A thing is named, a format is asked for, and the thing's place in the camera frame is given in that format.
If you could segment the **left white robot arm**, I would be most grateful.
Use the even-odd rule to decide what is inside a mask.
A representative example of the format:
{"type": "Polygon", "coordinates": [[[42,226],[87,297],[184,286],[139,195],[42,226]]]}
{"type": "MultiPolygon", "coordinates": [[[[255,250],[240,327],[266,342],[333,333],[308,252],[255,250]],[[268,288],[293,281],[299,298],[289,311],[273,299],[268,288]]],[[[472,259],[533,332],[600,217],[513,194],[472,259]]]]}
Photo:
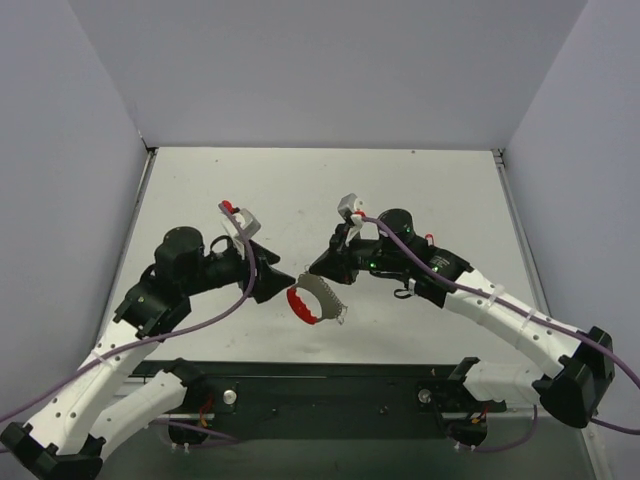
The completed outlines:
{"type": "Polygon", "coordinates": [[[39,479],[93,479],[108,456],[158,416],[193,411],[213,389],[194,363],[176,359],[127,397],[112,398],[136,367],[191,312],[192,296],[236,284],[263,303],[292,286],[280,258],[255,242],[241,253],[231,236],[207,251],[199,230],[164,236],[154,262],[118,306],[78,377],[24,423],[11,422],[2,445],[39,479]]]}

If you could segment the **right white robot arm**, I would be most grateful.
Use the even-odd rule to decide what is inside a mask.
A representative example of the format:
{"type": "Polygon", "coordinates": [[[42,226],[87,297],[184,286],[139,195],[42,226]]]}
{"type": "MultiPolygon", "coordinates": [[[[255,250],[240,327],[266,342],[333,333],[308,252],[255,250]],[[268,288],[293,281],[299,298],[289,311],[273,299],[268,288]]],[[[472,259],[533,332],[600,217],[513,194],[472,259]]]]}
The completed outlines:
{"type": "Polygon", "coordinates": [[[336,226],[312,274],[343,285],[361,271],[401,282],[406,292],[487,329],[529,359],[527,365],[475,361],[462,375],[478,402],[542,406],[560,422],[584,428],[615,376],[606,356],[612,339],[558,322],[509,295],[468,261],[416,233],[413,217],[390,209],[377,219],[378,236],[364,239],[357,212],[336,226]]]}

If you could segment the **silver keyring with red tag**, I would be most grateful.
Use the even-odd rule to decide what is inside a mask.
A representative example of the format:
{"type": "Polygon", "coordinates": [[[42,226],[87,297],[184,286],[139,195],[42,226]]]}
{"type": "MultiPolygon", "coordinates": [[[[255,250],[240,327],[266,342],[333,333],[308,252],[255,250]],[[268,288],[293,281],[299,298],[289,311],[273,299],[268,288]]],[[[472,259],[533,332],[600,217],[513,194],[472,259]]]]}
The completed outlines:
{"type": "Polygon", "coordinates": [[[343,325],[348,307],[338,298],[329,284],[321,277],[304,272],[296,283],[287,289],[286,299],[295,316],[307,325],[317,325],[323,321],[333,320],[343,325]],[[319,306],[319,313],[311,307],[299,294],[306,292],[313,297],[319,306]]]}

